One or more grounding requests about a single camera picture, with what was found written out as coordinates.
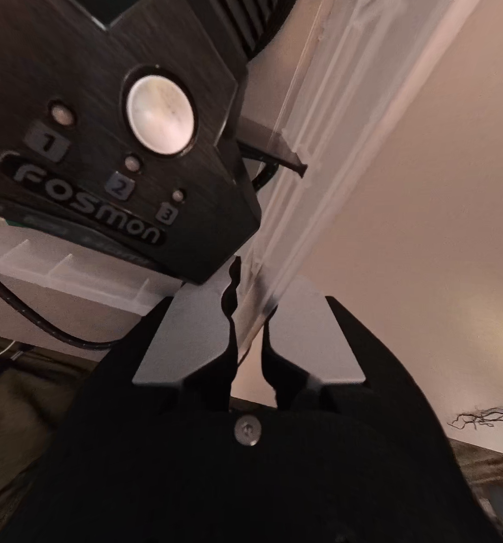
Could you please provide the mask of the dark thread tangle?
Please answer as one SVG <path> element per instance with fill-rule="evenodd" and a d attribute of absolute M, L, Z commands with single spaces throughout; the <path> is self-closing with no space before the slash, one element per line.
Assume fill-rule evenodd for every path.
<path fill-rule="evenodd" d="M 497 424 L 503 423 L 503 407 L 491 407 L 484 410 L 467 411 L 458 414 L 452 421 L 447 424 L 456 430 L 463 430 L 466 427 L 473 427 L 475 430 L 478 427 L 484 426 L 494 428 Z"/>

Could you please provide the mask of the dark metal hdmi switch box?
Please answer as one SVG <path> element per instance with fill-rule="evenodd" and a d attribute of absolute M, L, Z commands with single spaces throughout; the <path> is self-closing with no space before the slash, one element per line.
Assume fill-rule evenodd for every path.
<path fill-rule="evenodd" d="M 0 1 L 0 216 L 204 283 L 259 229 L 247 75 L 109 30 L 110 1 Z"/>

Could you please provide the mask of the clear plastic bin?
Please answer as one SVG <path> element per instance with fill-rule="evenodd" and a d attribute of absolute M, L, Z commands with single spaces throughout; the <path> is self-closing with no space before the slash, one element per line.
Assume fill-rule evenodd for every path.
<path fill-rule="evenodd" d="M 237 144 L 261 209 L 241 255 L 244 350 L 339 212 L 477 1 L 296 1 L 248 64 Z M 186 282 L 0 216 L 0 301 L 78 349 L 69 310 L 34 309 L 3 279 L 146 315 Z"/>

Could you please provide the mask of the olive green clothing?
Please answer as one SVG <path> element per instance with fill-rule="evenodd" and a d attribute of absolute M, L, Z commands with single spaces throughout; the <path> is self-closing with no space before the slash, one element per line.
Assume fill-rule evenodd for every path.
<path fill-rule="evenodd" d="M 0 341 L 0 531 L 30 490 L 76 392 L 102 357 Z"/>

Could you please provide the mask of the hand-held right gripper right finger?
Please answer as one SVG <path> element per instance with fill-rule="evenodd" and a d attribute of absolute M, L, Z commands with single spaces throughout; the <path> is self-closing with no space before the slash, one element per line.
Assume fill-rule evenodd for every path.
<path fill-rule="evenodd" d="M 264 323 L 261 369 L 279 410 L 301 393 L 320 397 L 326 387 L 366 380 L 327 297 L 304 276 L 290 283 Z"/>

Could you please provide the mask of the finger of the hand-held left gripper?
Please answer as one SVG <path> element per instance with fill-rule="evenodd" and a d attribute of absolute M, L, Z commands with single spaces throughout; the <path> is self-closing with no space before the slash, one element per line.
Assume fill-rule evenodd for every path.
<path fill-rule="evenodd" d="M 235 81 L 283 27 L 296 1 L 110 1 L 125 6 L 109 30 L 159 52 L 178 74 L 223 64 Z"/>

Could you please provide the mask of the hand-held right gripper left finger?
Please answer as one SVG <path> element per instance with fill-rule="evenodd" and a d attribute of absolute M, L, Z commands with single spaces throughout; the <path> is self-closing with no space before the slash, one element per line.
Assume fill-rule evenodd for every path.
<path fill-rule="evenodd" d="M 233 256 L 203 285 L 173 297 L 132 383 L 147 397 L 168 397 L 184 410 L 228 411 L 238 367 L 233 315 L 241 258 Z"/>

